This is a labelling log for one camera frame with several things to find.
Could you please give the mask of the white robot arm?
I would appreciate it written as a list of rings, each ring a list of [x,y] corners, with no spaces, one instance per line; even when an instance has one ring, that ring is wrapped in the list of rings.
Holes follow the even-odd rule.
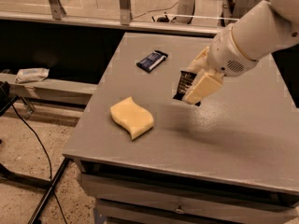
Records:
[[[261,1],[229,24],[187,67],[196,77],[183,95],[190,105],[217,91],[225,77],[238,77],[266,55],[299,43],[299,0]]]

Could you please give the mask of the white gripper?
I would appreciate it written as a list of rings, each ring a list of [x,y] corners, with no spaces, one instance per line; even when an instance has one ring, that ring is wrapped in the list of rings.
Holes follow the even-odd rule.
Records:
[[[256,64],[257,61],[250,60],[241,53],[234,41],[233,26],[228,25],[187,66],[188,72],[198,74],[182,100],[190,105],[198,104],[222,87],[223,74],[227,77],[239,77]],[[215,70],[201,71],[207,70],[208,66],[219,73]]]

